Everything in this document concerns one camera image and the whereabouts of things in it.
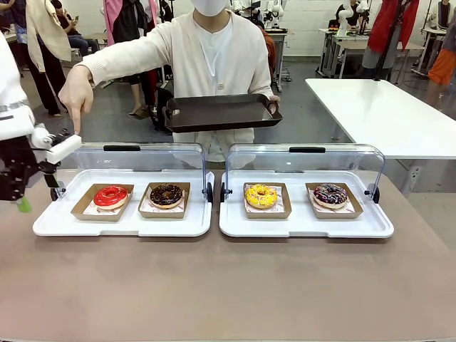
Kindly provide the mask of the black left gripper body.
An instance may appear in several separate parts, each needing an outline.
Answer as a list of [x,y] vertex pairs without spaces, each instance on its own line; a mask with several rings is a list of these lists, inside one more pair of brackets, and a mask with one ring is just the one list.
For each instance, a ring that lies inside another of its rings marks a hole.
[[26,136],[0,141],[0,201],[23,198],[42,176],[45,158],[46,148],[34,147]]

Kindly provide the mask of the red glazed donut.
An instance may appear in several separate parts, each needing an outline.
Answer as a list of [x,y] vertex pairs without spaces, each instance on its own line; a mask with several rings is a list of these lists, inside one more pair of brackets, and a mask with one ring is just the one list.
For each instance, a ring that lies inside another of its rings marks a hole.
[[[108,187],[110,185],[115,185],[119,187],[123,187],[128,191],[128,198],[117,215],[112,216],[95,216],[95,215],[83,215],[83,210],[90,204],[93,200],[95,194],[102,188]],[[71,210],[71,214],[79,220],[83,221],[97,221],[97,222],[118,222],[123,215],[128,203],[130,202],[133,196],[134,185],[127,185],[127,184],[93,184],[86,193],[80,198],[80,200],[76,203],[76,205]]]
[[94,196],[94,205],[103,210],[116,209],[125,204],[128,191],[119,186],[110,185],[100,189]]

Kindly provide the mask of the paper liner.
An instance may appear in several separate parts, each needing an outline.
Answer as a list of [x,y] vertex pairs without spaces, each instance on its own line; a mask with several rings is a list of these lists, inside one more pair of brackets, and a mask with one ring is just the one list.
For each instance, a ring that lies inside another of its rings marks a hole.
[[310,200],[312,205],[314,206],[315,210],[319,213],[326,213],[326,214],[354,214],[356,211],[354,206],[352,205],[351,201],[348,199],[347,202],[344,204],[343,207],[338,209],[327,208],[322,206],[315,198],[313,191],[309,191]]
[[83,215],[95,215],[95,216],[112,216],[117,215],[122,207],[124,206],[126,200],[119,201],[119,203],[113,204],[111,206],[98,206],[92,200],[90,204],[83,210]]
[[186,192],[183,190],[183,198],[180,200],[178,205],[172,207],[172,208],[159,208],[156,207],[150,200],[150,194],[151,194],[151,188],[149,187],[147,189],[145,199],[142,201],[140,205],[140,211],[142,212],[149,212],[153,214],[157,213],[181,213],[185,211],[185,195]]
[[281,187],[277,187],[277,186],[273,186],[276,188],[277,190],[277,194],[278,194],[278,198],[277,198],[277,201],[276,201],[276,204],[269,208],[269,209],[256,209],[252,206],[250,206],[247,201],[245,200],[245,197],[244,197],[244,205],[245,205],[245,209],[247,212],[249,213],[260,213],[260,214],[278,214],[278,213],[283,213],[285,212],[285,206],[284,206],[284,199],[282,197],[282,194],[281,194]]

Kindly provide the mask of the dark brown serving tray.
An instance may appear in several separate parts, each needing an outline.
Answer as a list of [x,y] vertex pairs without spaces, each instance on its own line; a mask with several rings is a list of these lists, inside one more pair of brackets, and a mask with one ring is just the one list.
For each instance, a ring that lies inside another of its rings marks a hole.
[[283,119],[279,106],[263,94],[172,98],[162,114],[174,133],[265,128]]

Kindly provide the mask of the person's right forearm cream sleeve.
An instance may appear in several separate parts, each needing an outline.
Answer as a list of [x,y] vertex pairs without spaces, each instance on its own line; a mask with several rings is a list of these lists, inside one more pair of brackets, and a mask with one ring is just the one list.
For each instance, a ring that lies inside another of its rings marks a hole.
[[94,85],[153,69],[153,44],[148,37],[115,43],[83,58],[72,71],[80,71]]

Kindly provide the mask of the paper liner under chocolate donut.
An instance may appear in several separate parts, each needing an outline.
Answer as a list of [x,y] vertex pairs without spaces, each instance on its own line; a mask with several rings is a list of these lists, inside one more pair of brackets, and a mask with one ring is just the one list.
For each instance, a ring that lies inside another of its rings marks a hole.
[[151,188],[149,187],[147,189],[145,199],[142,201],[140,205],[140,211],[142,212],[149,212],[153,214],[157,213],[181,213],[185,211],[185,195],[186,192],[183,190],[183,198],[180,200],[178,205],[172,207],[172,208],[159,208],[156,207],[150,200],[150,194],[151,194]]

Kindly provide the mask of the person's torso cream cardigan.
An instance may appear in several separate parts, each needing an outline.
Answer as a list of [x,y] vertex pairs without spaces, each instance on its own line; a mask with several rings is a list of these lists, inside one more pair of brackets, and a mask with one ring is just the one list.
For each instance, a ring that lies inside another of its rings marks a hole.
[[250,94],[257,63],[269,66],[261,29],[226,7],[214,17],[194,8],[167,30],[176,98]]

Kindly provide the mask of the yellow sprinkled donut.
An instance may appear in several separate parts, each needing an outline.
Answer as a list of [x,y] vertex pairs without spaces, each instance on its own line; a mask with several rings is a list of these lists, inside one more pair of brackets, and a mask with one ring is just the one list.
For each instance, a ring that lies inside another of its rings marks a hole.
[[273,186],[255,184],[246,187],[244,197],[247,203],[256,209],[269,209],[276,204],[278,194]]
[[283,213],[278,213],[278,214],[260,214],[260,213],[249,213],[245,209],[244,205],[244,210],[246,212],[246,215],[249,219],[287,219],[289,215],[291,214],[291,201],[289,198],[289,193],[286,188],[286,185],[284,183],[279,183],[279,182],[264,182],[264,183],[253,183],[253,182],[246,182],[244,183],[243,187],[243,194],[244,194],[244,189],[246,185],[253,185],[253,184],[265,184],[265,185],[273,185],[277,187],[281,187],[281,194],[284,199],[284,206],[285,206],[285,212]]

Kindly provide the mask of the purple sprinkled donut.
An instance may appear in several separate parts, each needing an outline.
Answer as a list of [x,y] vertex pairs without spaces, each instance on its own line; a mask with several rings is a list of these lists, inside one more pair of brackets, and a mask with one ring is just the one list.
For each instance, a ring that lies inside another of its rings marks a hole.
[[[342,187],[348,193],[348,199],[351,201],[352,205],[354,206],[355,213],[354,214],[326,214],[326,213],[319,213],[315,210],[314,206],[310,200],[310,190],[314,190],[316,186],[324,184],[324,183],[331,183]],[[342,182],[307,182],[305,184],[306,192],[309,198],[309,202],[311,204],[311,208],[313,213],[315,214],[317,219],[357,219],[361,214],[363,214],[363,208],[359,201],[356,199],[355,195],[352,193],[351,189],[348,187],[346,183]]]

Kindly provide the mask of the white display tray base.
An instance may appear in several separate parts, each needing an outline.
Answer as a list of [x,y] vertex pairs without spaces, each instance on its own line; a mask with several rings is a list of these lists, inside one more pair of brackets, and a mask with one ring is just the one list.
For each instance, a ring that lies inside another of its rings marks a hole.
[[[91,169],[64,172],[72,176],[63,196],[52,202],[33,223],[33,231],[39,236],[87,236],[132,235],[138,237],[198,237],[210,226],[212,204],[203,196],[202,176],[199,170],[166,170],[164,172],[138,172],[132,170]],[[150,183],[190,183],[189,198],[182,219],[145,218],[139,211],[140,201]],[[116,222],[109,222],[108,215],[98,220],[82,220],[76,217],[74,208],[87,197],[93,185],[130,186],[132,198],[123,206],[123,213]]]
[[[231,237],[330,237],[375,238],[393,235],[393,223],[381,207],[364,192],[375,182],[376,172],[238,170],[228,172],[226,187],[232,193],[221,203],[219,226]],[[289,194],[291,213],[286,219],[250,219],[244,204],[244,186],[248,183],[283,183]],[[355,219],[318,219],[311,207],[305,184],[311,182],[345,183],[361,204],[363,213]]]

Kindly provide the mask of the seated bystander with phone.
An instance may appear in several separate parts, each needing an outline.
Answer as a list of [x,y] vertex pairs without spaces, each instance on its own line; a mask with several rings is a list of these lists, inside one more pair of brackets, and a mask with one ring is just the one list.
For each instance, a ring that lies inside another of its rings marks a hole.
[[71,48],[77,48],[82,57],[99,51],[99,45],[96,40],[84,38],[77,30],[78,19],[73,19],[63,8],[59,0],[51,0],[56,10],[57,19],[62,29],[65,31]]

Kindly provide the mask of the bystander cream jacket black trousers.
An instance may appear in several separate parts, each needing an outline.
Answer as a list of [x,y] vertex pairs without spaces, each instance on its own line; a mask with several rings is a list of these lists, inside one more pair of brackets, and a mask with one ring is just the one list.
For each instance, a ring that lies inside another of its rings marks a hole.
[[29,70],[48,114],[59,117],[64,104],[56,96],[66,81],[61,62],[71,61],[67,33],[51,0],[26,0],[26,25]]

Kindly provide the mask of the white face mask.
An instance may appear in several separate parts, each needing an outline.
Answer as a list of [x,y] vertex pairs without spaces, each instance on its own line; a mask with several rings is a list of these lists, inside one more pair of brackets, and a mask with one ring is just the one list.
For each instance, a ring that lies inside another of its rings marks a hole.
[[226,6],[226,0],[191,0],[194,8],[203,16],[214,17]]

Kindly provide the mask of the large white table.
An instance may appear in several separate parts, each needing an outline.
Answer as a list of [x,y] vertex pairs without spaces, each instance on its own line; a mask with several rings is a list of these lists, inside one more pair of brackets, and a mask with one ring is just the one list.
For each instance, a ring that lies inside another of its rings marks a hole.
[[408,195],[429,160],[456,160],[456,121],[387,81],[308,78],[307,86],[345,134],[389,160],[410,160],[400,188]]

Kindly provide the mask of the bystander in red vest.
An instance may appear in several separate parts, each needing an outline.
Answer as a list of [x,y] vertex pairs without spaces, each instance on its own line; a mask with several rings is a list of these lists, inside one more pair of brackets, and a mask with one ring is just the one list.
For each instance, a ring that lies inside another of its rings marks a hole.
[[367,42],[361,78],[373,79],[383,62],[379,78],[386,79],[393,69],[398,44],[405,48],[415,24],[420,0],[383,0]]

